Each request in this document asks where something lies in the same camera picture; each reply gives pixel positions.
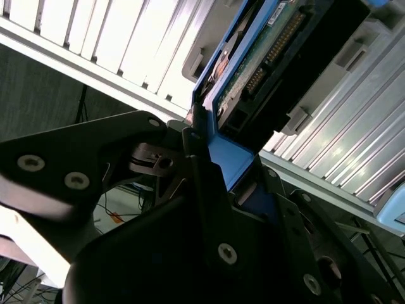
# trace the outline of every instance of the gray wall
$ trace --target gray wall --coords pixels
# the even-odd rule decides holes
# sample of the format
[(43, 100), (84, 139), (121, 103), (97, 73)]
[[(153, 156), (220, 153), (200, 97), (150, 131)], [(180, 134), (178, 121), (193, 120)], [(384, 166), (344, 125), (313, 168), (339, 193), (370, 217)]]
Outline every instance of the gray wall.
[[(65, 127), (75, 121), (82, 84), (0, 45), (0, 141)], [(133, 108), (89, 88), (89, 119)]]

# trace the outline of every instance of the screw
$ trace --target screw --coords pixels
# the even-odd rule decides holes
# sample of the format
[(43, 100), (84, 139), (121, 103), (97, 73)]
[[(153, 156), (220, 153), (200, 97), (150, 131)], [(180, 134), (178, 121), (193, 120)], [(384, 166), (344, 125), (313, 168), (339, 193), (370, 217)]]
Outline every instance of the screw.
[(277, 173), (274, 172), (272, 169), (268, 169), (267, 172), (269, 173), (269, 175), (270, 175), (271, 177), (277, 177)]
[(321, 295), (321, 286), (319, 282), (310, 274), (304, 275), (304, 283), (306, 287), (316, 296)]
[(236, 263), (237, 254), (232, 246), (227, 243), (222, 243), (218, 246), (218, 254), (220, 258), (229, 265)]
[(17, 165), (28, 172), (36, 172), (45, 167), (45, 161), (36, 155), (23, 155), (17, 160)]
[(302, 193), (301, 196), (302, 196), (302, 198), (303, 198), (304, 200), (306, 200), (307, 202), (310, 202), (310, 201), (311, 201), (311, 198), (309, 197), (308, 194)]
[(372, 295), (371, 295), (371, 299), (373, 300), (373, 302), (374, 302), (375, 304), (383, 304), (383, 303), (382, 303), (382, 300), (381, 300), (378, 296), (376, 296), (375, 294), (372, 294)]
[(65, 185), (70, 189), (84, 190), (89, 184), (89, 178), (81, 172), (70, 172), (65, 176)]
[(160, 123), (159, 123), (157, 120), (153, 119), (153, 118), (150, 118), (150, 119), (149, 119), (149, 123), (150, 123), (151, 125), (155, 126), (155, 127), (159, 127), (159, 126), (160, 126)]
[(216, 117), (220, 118), (223, 114), (223, 108), (220, 108), (217, 112), (216, 112)]

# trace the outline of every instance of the label sticker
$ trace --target label sticker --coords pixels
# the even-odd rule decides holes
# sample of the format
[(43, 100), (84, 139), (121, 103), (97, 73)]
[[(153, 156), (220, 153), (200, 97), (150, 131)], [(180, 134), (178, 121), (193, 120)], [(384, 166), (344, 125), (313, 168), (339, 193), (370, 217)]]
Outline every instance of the label sticker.
[(273, 15), (270, 17), (270, 19), (269, 19), (268, 22), (267, 22), (268, 25), (273, 25), (273, 24), (276, 22), (278, 16), (280, 16), (280, 14), (281, 14), (281, 12), (282, 12), (282, 10), (284, 9), (284, 7), (285, 7), (286, 4), (287, 4), (286, 2), (281, 2), (281, 3), (277, 6), (275, 12), (273, 13)]

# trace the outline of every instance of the green circuit board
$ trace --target green circuit board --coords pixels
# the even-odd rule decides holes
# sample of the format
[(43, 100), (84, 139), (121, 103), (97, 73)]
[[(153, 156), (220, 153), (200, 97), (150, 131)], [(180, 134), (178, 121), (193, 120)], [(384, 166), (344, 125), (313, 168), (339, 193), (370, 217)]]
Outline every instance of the green circuit board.
[(228, 103), (233, 101), (243, 88), (254, 89), (254, 85), (260, 81), (261, 70), (260, 63), (269, 58), (271, 51), (280, 52), (282, 43), (285, 39), (282, 34), (286, 26), (294, 23), (294, 14), (296, 15), (299, 1), (282, 1), (278, 8), (272, 14), (268, 23), (259, 34), (253, 46), (249, 50), (243, 62), (238, 67), (235, 75), (224, 89), (219, 101), (218, 109), (226, 111)]

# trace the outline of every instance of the circuit board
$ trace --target circuit board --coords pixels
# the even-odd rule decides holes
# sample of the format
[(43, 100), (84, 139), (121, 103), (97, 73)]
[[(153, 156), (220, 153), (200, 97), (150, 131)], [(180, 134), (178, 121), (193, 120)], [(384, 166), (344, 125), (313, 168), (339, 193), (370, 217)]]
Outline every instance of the circuit board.
[(299, 1), (282, 1), (272, 14), (244, 61), (231, 78), (218, 101), (219, 113), (228, 109), (228, 104), (238, 102), (240, 93), (246, 89), (252, 94), (266, 71), (260, 67), (263, 60), (271, 65), (294, 34), (304, 14), (298, 11)]

